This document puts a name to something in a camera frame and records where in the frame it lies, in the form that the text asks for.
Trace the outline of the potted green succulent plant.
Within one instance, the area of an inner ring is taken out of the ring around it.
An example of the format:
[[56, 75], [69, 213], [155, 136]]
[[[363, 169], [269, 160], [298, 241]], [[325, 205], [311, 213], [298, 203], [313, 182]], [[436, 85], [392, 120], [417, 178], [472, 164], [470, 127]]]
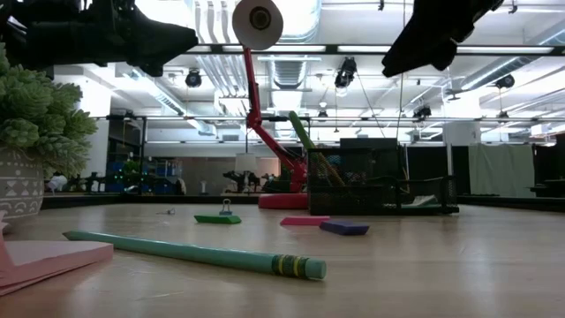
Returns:
[[77, 108], [82, 91], [46, 72], [12, 65], [0, 42], [0, 222], [6, 231], [40, 212], [49, 177], [87, 166], [95, 120]]

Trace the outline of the green curtain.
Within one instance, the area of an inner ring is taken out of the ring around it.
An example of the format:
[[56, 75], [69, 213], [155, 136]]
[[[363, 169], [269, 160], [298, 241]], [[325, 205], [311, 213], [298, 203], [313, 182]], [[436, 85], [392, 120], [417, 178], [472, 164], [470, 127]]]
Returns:
[[531, 145], [469, 146], [471, 194], [534, 197], [535, 170]]

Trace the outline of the black metal table frame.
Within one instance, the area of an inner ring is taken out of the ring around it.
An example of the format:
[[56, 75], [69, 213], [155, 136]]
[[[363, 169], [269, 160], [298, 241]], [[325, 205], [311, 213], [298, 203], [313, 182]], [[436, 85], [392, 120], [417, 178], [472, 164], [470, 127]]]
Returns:
[[[220, 204], [221, 202], [221, 196], [145, 196], [128, 194], [48, 195], [43, 198], [40, 210], [112, 204]], [[565, 198], [517, 198], [461, 195], [457, 197], [456, 202], [460, 205], [565, 213]]]

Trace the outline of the green eraser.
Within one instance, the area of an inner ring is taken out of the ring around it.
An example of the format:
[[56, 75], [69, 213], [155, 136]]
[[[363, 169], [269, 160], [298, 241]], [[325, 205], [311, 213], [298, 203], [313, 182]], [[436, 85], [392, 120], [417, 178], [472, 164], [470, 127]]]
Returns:
[[242, 222], [239, 216], [196, 215], [194, 218], [198, 223], [237, 224]]

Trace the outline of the pink sticky note pad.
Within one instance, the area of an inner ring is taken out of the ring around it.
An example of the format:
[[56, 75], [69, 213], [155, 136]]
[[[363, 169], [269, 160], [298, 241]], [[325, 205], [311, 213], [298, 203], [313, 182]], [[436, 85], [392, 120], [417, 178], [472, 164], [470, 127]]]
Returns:
[[92, 241], [5, 241], [0, 211], [0, 297], [87, 265], [111, 260], [114, 247]]

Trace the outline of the black shelving rack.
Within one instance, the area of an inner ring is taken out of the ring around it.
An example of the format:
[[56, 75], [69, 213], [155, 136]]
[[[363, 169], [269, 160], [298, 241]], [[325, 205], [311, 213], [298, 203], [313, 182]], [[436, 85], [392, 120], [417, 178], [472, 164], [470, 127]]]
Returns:
[[134, 115], [106, 116], [109, 124], [106, 192], [142, 192], [145, 172], [147, 119]]

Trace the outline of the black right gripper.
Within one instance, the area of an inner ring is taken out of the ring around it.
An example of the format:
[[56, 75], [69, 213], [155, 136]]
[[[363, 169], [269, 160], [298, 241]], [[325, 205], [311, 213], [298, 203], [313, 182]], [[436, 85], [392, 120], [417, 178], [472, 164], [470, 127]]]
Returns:
[[503, 0], [415, 0], [411, 19], [382, 59], [386, 77], [430, 64], [439, 71], [451, 65], [457, 45], [474, 24]]

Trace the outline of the pink eraser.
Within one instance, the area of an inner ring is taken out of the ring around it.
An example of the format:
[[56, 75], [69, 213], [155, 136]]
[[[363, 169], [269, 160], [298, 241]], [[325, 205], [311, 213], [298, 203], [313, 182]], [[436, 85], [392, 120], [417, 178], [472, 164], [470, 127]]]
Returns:
[[320, 226], [330, 220], [329, 216], [287, 216], [280, 222], [282, 226]]

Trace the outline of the teal pencil with eraser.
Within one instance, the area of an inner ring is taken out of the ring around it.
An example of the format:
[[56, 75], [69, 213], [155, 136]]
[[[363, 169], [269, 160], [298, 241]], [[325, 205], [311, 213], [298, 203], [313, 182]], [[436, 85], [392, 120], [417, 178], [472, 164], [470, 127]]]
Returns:
[[242, 269], [300, 279], [322, 280], [327, 274], [323, 260], [291, 254], [265, 254], [233, 249], [184, 245], [143, 238], [128, 238], [89, 231], [67, 231], [71, 241], [109, 243], [118, 250], [149, 254], [183, 261], [195, 261], [220, 267]]

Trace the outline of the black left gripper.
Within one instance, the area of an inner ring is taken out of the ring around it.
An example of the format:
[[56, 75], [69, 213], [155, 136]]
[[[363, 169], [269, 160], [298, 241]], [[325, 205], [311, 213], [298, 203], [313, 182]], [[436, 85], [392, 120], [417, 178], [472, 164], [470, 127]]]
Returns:
[[163, 63], [199, 45], [195, 31], [151, 21], [168, 42], [154, 53], [143, 47], [149, 39], [149, 19], [135, 0], [92, 0], [80, 10], [75, 0], [25, 1], [24, 57], [29, 64], [97, 64], [126, 62], [158, 77]]

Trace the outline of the black partition panel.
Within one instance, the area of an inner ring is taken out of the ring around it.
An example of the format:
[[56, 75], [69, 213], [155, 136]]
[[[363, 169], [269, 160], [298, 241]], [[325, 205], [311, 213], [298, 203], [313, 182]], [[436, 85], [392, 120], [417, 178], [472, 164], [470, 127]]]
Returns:
[[401, 146], [390, 138], [341, 138], [340, 148], [369, 148], [384, 152], [384, 163], [377, 163], [376, 177], [395, 176], [428, 179], [453, 175], [458, 195], [471, 193], [469, 147], [452, 146], [450, 156], [445, 146]]

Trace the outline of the red desk lamp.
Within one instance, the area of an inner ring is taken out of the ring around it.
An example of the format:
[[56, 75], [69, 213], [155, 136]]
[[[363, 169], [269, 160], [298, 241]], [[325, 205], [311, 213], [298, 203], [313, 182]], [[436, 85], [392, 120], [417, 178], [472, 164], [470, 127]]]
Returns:
[[258, 206], [267, 209], [306, 209], [305, 160], [282, 147], [262, 126], [259, 86], [252, 63], [254, 50], [274, 46], [283, 33], [283, 16], [272, 0], [241, 0], [232, 15], [232, 27], [243, 48], [245, 74], [248, 82], [249, 113], [246, 126], [255, 131], [290, 172], [287, 193], [267, 193], [259, 197]]

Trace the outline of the black mesh desk organizer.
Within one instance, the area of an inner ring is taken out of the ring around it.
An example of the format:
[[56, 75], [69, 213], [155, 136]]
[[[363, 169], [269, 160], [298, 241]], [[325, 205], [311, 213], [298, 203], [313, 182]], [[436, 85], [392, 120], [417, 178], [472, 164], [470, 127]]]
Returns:
[[[345, 186], [338, 186], [310, 155], [326, 157]], [[308, 209], [316, 216], [438, 216], [459, 211], [456, 179], [444, 176], [428, 179], [376, 177], [374, 168], [384, 163], [384, 152], [369, 148], [315, 148], [308, 151]], [[435, 195], [437, 205], [402, 208], [416, 196]]]

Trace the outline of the blue storage bins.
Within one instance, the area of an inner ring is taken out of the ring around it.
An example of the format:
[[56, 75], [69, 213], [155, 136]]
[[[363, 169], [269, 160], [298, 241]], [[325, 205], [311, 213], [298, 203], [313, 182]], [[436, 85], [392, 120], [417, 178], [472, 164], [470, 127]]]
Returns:
[[105, 191], [109, 193], [180, 194], [181, 168], [172, 160], [146, 160], [108, 163]]

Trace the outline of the purple eraser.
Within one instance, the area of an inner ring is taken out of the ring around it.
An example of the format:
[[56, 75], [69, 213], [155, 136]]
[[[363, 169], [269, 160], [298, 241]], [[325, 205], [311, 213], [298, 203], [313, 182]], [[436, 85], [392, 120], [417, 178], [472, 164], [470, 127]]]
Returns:
[[331, 232], [342, 236], [362, 236], [366, 235], [370, 226], [361, 223], [351, 223], [344, 221], [324, 221], [319, 225], [323, 231]]

